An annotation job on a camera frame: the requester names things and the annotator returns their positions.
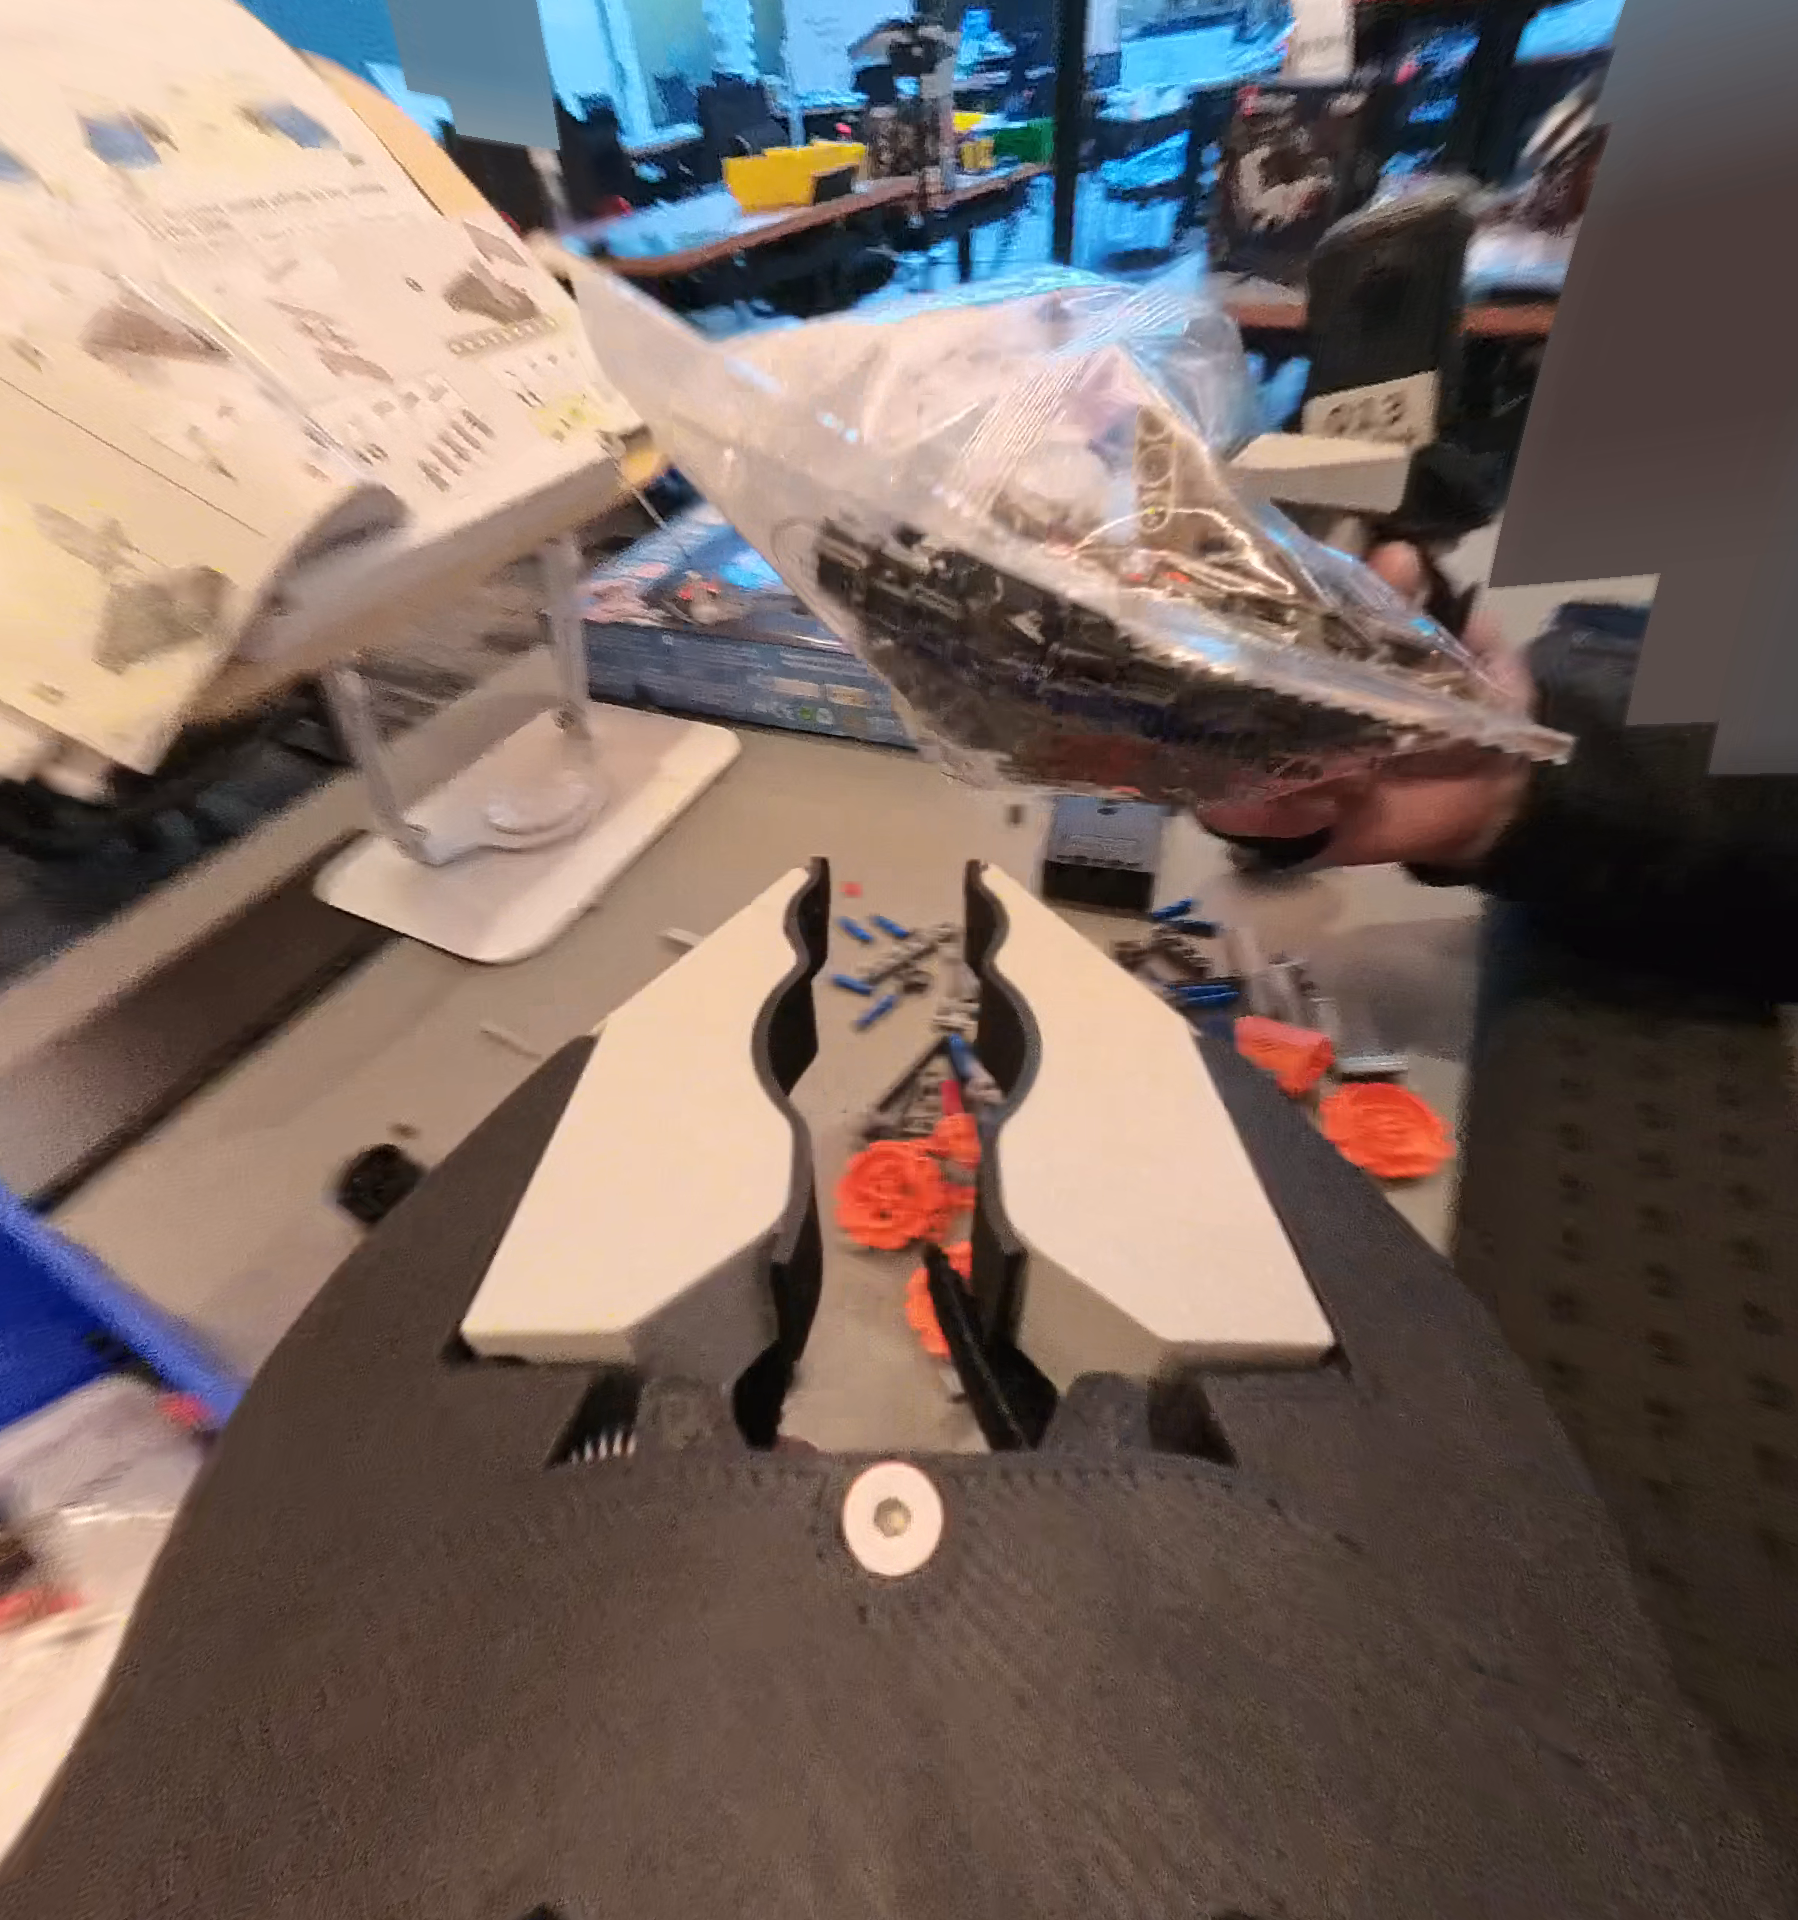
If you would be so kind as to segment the white instruction booklet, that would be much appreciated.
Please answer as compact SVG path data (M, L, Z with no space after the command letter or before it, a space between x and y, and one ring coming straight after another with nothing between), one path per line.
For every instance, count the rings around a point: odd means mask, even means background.
M0 783L154 773L643 434L373 87L242 4L0 4Z

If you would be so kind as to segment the wooden background desk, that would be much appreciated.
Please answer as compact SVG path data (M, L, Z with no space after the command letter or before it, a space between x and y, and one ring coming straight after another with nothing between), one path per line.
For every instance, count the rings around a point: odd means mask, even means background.
M830 199L748 214L721 188L659 209L578 223L536 236L555 274L599 266L655 293L674 285L765 288L804 278L861 249L901 240L923 249L951 244L961 278L973 274L973 234L1019 213L1048 163L1019 161L984 172L898 176L850 188Z

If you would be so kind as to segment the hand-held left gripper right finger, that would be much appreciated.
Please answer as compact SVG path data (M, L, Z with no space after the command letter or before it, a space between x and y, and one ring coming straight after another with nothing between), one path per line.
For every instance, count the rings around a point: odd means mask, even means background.
M1036 1448L1082 1380L1315 1369L1335 1333L1196 1029L1000 864L962 876L980 1124L962 1388Z

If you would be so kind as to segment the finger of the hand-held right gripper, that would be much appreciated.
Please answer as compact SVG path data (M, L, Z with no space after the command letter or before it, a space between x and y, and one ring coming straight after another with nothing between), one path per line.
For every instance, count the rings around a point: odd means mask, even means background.
M1230 483L1287 516L1395 516L1408 490L1413 451L1309 434L1262 434L1226 462Z

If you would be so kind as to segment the small black connector piece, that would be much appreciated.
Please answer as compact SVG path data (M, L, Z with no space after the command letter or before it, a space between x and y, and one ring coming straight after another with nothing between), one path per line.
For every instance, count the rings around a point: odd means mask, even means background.
M377 1144L342 1165L332 1187L332 1202L358 1226L373 1229L408 1199L423 1175L426 1167L415 1161L403 1146Z

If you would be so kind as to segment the white and wood book stand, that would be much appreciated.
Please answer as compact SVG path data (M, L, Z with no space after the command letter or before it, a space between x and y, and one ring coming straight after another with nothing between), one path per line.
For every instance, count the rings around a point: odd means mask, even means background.
M325 370L316 423L406 505L380 540L291 589L278 665L316 667L364 781L370 838L319 877L355 919L476 965L542 952L735 761L729 730L595 705L579 538L657 463L579 328L568 290L437 141L334 60L312 74L359 123L361 176L390 209L320 249L332 285L296 293ZM410 792L361 661L526 561L552 690Z

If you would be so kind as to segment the clear bag of dark pieces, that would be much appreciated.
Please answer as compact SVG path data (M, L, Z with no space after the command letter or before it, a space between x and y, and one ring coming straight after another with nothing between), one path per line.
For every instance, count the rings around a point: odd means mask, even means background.
M1194 809L1571 757L1243 465L1206 293L1045 270L713 341L599 262L570 288L655 443L950 770Z

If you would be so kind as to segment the blue labelled plastic bin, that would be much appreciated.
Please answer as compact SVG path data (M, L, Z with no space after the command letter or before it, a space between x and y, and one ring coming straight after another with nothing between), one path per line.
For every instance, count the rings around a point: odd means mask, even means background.
M115 1374L222 1428L243 1379L0 1183L0 1433Z

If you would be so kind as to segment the person's right hand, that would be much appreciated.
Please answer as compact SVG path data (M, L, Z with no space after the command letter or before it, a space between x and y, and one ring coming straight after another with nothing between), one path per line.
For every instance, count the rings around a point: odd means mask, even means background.
M1271 801L1203 804L1198 821L1260 877L1391 867L1465 877L1516 821L1535 773L1518 757L1440 749Z

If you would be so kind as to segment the clear bag with blue parts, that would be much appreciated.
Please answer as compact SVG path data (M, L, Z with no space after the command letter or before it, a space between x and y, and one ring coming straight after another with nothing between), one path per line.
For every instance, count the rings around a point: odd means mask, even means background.
M211 1441L193 1397L134 1375L0 1428L0 1861L90 1717Z

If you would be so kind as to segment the black steel column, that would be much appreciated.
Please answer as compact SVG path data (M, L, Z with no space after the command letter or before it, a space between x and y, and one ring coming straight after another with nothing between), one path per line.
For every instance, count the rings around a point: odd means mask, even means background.
M1071 266L1076 252L1076 205L1081 145L1087 123L1087 67L1092 42L1087 0L1055 2L1055 95L1053 95L1053 209L1052 260Z

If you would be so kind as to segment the black printed cardboard box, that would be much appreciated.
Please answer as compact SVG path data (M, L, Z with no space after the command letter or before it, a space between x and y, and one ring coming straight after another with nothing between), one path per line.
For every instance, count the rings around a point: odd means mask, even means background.
M1243 83L1206 219L1213 272L1294 285L1329 229L1374 193L1386 83Z

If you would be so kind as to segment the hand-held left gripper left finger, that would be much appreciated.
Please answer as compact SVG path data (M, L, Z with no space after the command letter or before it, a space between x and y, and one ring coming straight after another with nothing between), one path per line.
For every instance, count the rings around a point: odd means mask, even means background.
M773 1448L822 1293L810 1130L831 874L791 867L591 1034L462 1319L483 1362L690 1383Z

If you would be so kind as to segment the pile of small building pieces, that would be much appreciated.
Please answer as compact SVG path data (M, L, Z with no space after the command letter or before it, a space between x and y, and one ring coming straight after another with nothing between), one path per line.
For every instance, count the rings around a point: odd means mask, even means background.
M1311 1136L1313 1130L1320 1130L1318 1129L1318 1107L1322 1104L1324 1093L1333 1089L1335 1085L1391 1083L1380 1076L1369 1076L1369 1079L1345 1076L1343 1061L1339 1054L1339 1043L1329 1027L1320 1027L1315 1023L1302 1024L1293 1020L1275 1020L1254 1010L1239 1012L1237 1010L1239 995L1234 992L1237 982L1228 975L1196 978L1189 982L1176 982L1172 987L1167 987L1167 989L1156 987L1152 983L1143 983L1135 973L1129 973L1129 975L1136 980L1141 985L1152 987L1158 995L1162 995L1167 1003L1174 1012L1179 1012L1194 1029L1196 1029L1196 1023L1194 1023L1196 1017L1219 1012L1223 1017L1221 1032L1215 1034L1215 1041L1221 1043L1219 1054L1223 1059L1237 1061L1246 1066L1249 1088L1254 1088L1255 1092L1273 1093L1275 1102L1281 1107L1288 1107L1288 1105L1294 1107L1300 1117L1300 1129L1308 1136ZM967 1072L964 1081L967 1085L973 1085L974 1081L987 1083L995 1089L997 1095L995 1099L986 1102L980 1098L977 1092L967 1089L962 1095L962 1102L964 1102L962 1107L959 1112L946 1112L941 1117L970 1112L982 1124L982 1120L989 1117L989 1109L1000 1102L1000 1092L995 1083L992 1081L992 1076L980 1066L977 1050L974 1050L974 1035L977 1032L973 1032L969 1039L973 1068ZM1215 1075L1215 1068L1213 1068L1215 1055L1206 1052L1206 1059ZM1327 1147L1327 1159L1333 1167L1362 1173L1362 1168L1346 1165L1329 1140L1322 1136L1322 1144ZM1297 1257L1300 1257L1294 1226L1288 1226L1282 1216L1281 1221L1287 1226L1293 1238ZM956 1238L973 1241L970 1238L973 1237L973 1216L967 1216L961 1223L961 1226L955 1229L951 1235ZM951 1268L946 1256L940 1254L936 1248L923 1248L916 1254L936 1254L940 1261ZM1304 1268L1304 1272L1309 1278L1322 1304L1322 1285L1308 1275L1308 1268ZM905 1318L918 1346L936 1363L940 1363L946 1369L955 1366L955 1355L956 1355L955 1309L962 1309L962 1278L951 1268L951 1289L933 1290L927 1261L920 1259L905 1285L902 1311L905 1311Z

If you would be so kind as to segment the blue cardboard toy box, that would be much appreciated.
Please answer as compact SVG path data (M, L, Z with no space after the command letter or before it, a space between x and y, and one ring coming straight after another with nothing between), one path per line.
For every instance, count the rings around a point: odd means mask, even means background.
M910 750L872 675L711 507L579 585L595 699L697 721Z

